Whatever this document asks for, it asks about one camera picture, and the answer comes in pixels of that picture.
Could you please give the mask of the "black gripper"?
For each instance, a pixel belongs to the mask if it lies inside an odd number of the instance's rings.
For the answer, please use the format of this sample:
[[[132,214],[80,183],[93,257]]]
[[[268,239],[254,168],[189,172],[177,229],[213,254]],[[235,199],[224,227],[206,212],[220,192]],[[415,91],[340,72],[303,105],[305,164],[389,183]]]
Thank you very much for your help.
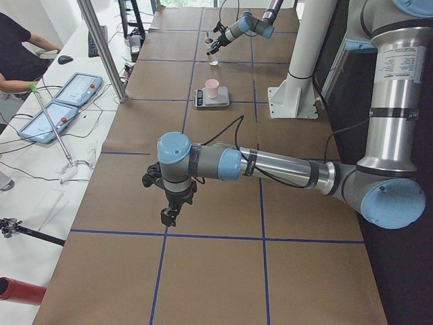
[[[227,38],[226,33],[221,34],[216,41],[206,50],[207,56],[213,56],[219,51],[220,47],[225,47],[230,44],[230,40]]]
[[[181,192],[173,192],[165,190],[168,200],[168,207],[160,212],[161,222],[168,227],[176,226],[177,215],[181,212],[182,206],[193,203],[193,195],[197,192],[196,182],[191,182],[186,190]]]

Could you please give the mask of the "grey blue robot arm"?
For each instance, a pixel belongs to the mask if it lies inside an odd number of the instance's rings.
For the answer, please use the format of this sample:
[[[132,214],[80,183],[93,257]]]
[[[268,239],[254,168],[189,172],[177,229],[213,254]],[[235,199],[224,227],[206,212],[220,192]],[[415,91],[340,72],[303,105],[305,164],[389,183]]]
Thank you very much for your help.
[[[353,165],[319,162],[307,152],[318,133],[313,119],[314,70],[335,1],[307,1],[286,79],[268,90],[271,121],[260,136],[288,136],[278,153],[229,145],[217,139],[197,144],[180,132],[157,143],[158,161],[143,184],[163,189],[168,206],[162,223],[176,224],[196,193],[196,179],[268,178],[291,188],[315,189],[345,202],[370,223],[399,229],[416,221],[426,195],[411,162],[413,132],[426,50],[432,41],[431,1],[351,1],[345,32],[349,51],[377,53],[364,157]]]
[[[270,39],[275,30],[273,23],[277,18],[282,3],[283,0],[270,1],[261,19],[254,17],[250,12],[242,12],[231,26],[224,26],[221,22],[221,15],[219,15],[219,21],[214,27],[213,33],[220,32],[220,35],[208,46],[206,55],[216,54],[221,47],[228,46],[228,44],[247,32]]]

